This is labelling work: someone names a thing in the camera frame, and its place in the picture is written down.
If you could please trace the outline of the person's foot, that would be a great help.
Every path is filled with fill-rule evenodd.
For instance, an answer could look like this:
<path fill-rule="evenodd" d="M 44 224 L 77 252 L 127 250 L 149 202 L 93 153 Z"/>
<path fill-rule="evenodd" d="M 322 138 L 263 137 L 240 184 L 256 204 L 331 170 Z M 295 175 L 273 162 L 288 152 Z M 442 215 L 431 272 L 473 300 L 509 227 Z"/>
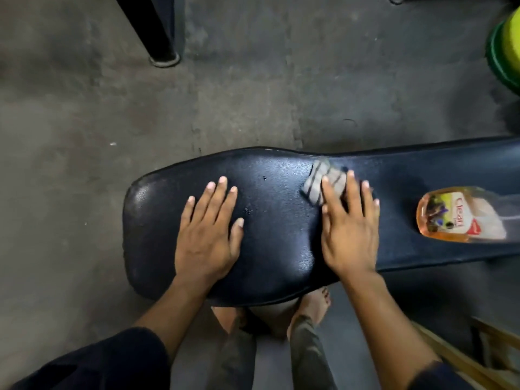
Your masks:
<path fill-rule="evenodd" d="M 330 292 L 327 287 L 322 287 L 304 295 L 299 302 L 287 329 L 287 338 L 290 341 L 297 322 L 304 321 L 312 329 L 321 323 L 328 308 L 331 306 Z"/>
<path fill-rule="evenodd" d="M 212 306 L 211 310 L 227 334 L 231 334 L 236 328 L 244 328 L 247 325 L 248 315 L 243 308 Z"/>

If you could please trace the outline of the person's right foot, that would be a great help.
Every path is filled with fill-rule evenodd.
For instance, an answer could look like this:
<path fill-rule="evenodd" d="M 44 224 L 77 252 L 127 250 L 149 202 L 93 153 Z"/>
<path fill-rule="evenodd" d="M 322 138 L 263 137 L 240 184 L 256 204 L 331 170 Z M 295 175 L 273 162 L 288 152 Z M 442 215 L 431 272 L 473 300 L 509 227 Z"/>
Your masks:
<path fill-rule="evenodd" d="M 322 287 L 304 295 L 299 302 L 287 329 L 287 338 L 290 341 L 297 322 L 304 321 L 312 329 L 321 323 L 328 308 L 331 306 L 330 292 L 327 287 Z"/>

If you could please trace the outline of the person's leg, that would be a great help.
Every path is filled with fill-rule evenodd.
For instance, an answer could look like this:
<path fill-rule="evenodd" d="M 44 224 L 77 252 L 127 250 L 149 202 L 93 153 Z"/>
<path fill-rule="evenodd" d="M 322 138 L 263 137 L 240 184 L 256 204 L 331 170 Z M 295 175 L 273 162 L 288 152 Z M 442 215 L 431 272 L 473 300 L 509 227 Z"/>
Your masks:
<path fill-rule="evenodd" d="M 218 365 L 212 374 L 211 390 L 252 390 L 257 342 L 253 334 L 236 328 L 220 350 Z"/>
<path fill-rule="evenodd" d="M 337 390 L 326 354 L 308 316 L 298 316 L 289 335 L 294 390 Z"/>

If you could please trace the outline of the grey striped cleaning cloth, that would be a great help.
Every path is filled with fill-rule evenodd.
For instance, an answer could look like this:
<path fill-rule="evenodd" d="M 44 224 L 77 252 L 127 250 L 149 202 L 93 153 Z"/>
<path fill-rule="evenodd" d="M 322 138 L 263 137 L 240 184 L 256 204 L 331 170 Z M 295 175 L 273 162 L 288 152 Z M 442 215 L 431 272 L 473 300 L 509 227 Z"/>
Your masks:
<path fill-rule="evenodd" d="M 341 197 L 345 191 L 347 173 L 332 165 L 328 158 L 320 157 L 314 161 L 301 191 L 312 205 L 320 207 L 324 204 L 321 185 L 323 177 L 328 178 L 335 195 Z"/>

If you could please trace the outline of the person's right leg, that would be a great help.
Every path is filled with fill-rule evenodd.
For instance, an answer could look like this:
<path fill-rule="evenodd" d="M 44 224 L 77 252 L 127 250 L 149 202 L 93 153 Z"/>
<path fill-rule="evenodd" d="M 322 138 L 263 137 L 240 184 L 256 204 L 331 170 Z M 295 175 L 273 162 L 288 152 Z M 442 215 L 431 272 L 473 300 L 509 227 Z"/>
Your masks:
<path fill-rule="evenodd" d="M 326 354 L 308 316 L 298 316 L 289 335 L 294 390 L 337 390 Z"/>

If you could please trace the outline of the person's dark right sleeve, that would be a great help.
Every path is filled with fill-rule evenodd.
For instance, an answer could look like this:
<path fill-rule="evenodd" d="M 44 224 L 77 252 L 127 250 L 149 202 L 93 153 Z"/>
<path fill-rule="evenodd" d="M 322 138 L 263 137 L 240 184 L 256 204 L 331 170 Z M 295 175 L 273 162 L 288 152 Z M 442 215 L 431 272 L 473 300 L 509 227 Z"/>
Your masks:
<path fill-rule="evenodd" d="M 475 390 L 452 367 L 434 362 L 411 381 L 407 390 Z"/>

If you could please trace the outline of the person's left foot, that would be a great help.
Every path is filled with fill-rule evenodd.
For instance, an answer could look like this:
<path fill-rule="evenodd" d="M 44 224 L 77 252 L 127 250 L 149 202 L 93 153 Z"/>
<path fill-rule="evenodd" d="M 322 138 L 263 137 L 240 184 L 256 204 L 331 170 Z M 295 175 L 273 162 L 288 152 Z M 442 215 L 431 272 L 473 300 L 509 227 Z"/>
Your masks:
<path fill-rule="evenodd" d="M 211 310 L 227 334 L 231 334 L 236 328 L 244 328 L 247 325 L 248 315 L 243 308 L 212 306 Z"/>

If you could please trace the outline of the person's right forearm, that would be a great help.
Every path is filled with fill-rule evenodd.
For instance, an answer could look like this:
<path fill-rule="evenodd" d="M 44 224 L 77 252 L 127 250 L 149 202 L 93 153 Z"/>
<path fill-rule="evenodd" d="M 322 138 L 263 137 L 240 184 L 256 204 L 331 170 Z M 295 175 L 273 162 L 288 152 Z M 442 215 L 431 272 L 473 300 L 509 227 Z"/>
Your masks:
<path fill-rule="evenodd" d="M 356 271 L 340 276 L 366 338 L 383 390 L 406 390 L 426 368 L 440 362 L 390 294 L 381 275 Z"/>

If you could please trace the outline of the black motorcycle seat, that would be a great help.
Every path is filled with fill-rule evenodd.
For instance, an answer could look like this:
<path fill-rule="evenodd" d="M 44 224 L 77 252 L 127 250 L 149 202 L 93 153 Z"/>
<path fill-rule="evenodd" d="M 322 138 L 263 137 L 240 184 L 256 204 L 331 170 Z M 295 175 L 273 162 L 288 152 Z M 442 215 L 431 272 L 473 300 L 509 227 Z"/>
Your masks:
<path fill-rule="evenodd" d="M 134 181 L 123 202 L 127 279 L 157 300 L 175 276 L 180 216 L 189 196 L 226 176 L 237 186 L 232 221 L 245 220 L 240 257 L 217 282 L 217 306 L 282 303 L 337 281 L 321 251 L 321 210 L 301 187 L 320 154 L 245 148 L 194 158 Z M 490 137 L 331 155 L 331 163 L 367 179 L 382 201 L 379 271 L 442 266 L 520 255 L 520 244 L 456 243 L 421 236 L 415 223 L 428 191 L 475 186 L 520 193 L 520 138 Z"/>

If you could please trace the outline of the wooden frame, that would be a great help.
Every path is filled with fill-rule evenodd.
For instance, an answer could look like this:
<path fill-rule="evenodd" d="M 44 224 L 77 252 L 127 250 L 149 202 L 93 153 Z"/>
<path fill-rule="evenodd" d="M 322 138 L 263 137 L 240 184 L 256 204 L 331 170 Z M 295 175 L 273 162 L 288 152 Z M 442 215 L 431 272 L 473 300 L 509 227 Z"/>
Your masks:
<path fill-rule="evenodd" d="M 520 352 L 520 335 L 471 317 L 472 358 L 417 322 L 412 322 L 426 343 L 476 390 L 520 390 L 520 368 L 510 359 Z"/>

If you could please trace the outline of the person's dark left sleeve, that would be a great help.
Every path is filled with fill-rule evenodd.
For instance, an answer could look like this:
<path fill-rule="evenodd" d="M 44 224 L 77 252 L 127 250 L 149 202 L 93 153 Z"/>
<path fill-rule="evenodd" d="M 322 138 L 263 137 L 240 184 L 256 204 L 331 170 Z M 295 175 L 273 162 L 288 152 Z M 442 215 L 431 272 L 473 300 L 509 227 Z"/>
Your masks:
<path fill-rule="evenodd" d="M 170 384 L 164 344 L 134 327 L 49 361 L 9 390 L 170 390 Z"/>

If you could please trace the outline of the clear bottle of orange liquid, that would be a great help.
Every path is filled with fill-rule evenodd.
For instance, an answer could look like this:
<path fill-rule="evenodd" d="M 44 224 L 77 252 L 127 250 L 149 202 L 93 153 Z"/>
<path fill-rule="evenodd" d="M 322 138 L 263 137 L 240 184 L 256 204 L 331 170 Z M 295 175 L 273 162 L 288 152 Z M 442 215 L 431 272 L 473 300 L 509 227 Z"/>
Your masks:
<path fill-rule="evenodd" d="M 458 243 L 520 243 L 520 193 L 499 195 L 478 187 L 426 193 L 415 219 L 423 236 Z"/>

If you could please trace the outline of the black chair leg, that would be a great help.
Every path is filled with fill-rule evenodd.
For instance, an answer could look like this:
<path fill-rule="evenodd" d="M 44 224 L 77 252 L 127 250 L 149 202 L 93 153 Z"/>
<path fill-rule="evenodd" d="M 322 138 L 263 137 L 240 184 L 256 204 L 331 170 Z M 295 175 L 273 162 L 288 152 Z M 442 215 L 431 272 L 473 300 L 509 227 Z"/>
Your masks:
<path fill-rule="evenodd" d="M 155 8 L 153 0 L 116 0 L 126 19 L 145 47 L 150 63 L 160 69 L 177 66 L 181 56 L 174 39 Z"/>

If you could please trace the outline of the person's right hand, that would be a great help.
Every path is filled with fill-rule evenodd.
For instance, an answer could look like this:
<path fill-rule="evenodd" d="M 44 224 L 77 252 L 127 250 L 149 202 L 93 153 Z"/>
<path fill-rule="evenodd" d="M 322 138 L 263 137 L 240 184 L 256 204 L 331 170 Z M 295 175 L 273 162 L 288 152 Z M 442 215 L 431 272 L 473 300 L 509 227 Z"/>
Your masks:
<path fill-rule="evenodd" d="M 331 259 L 324 260 L 342 283 L 360 275 L 375 272 L 379 235 L 371 233 L 371 203 L 374 199 L 368 181 L 359 182 L 362 218 L 349 216 L 343 195 L 337 197 L 327 177 L 322 178 L 324 205 L 328 205 L 331 220 L 329 247 Z"/>

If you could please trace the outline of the person's left leg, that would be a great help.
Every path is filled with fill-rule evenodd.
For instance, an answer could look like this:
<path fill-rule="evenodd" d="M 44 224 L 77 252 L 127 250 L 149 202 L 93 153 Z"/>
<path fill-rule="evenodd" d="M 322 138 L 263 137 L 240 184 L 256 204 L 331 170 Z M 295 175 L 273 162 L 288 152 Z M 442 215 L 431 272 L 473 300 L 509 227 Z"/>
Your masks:
<path fill-rule="evenodd" d="M 218 365 L 212 374 L 211 390 L 252 390 L 257 342 L 253 334 L 236 328 L 220 350 Z"/>

